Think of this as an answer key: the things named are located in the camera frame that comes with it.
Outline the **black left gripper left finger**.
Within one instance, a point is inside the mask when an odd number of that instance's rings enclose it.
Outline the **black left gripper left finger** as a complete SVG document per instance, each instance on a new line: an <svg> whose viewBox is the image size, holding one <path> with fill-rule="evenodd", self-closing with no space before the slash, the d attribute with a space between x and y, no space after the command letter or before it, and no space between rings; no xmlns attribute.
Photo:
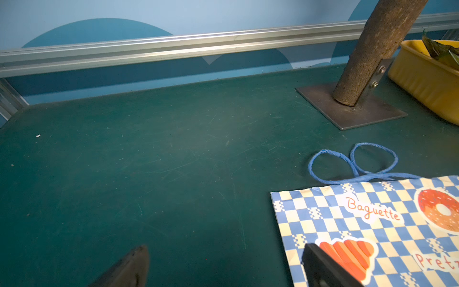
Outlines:
<svg viewBox="0 0 459 287"><path fill-rule="evenodd" d="M146 245L129 251L102 273L90 287L145 287L149 270L149 252Z"/></svg>

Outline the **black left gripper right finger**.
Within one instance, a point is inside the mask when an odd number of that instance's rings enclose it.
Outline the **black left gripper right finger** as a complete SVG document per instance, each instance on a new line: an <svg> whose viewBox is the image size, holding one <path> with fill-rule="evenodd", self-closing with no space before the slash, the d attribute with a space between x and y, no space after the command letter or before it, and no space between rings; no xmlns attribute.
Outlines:
<svg viewBox="0 0 459 287"><path fill-rule="evenodd" d="M363 287L314 243L305 244L302 264L309 287Z"/></svg>

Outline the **blue checkered paper bag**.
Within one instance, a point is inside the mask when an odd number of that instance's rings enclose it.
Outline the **blue checkered paper bag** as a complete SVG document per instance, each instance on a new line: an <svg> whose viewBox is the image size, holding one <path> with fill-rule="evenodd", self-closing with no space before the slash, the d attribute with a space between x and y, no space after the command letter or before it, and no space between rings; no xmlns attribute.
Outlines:
<svg viewBox="0 0 459 287"><path fill-rule="evenodd" d="M304 248L313 243L366 287L459 284L459 178L375 174L345 157L354 178L271 193L296 287L306 287Z"/></svg>

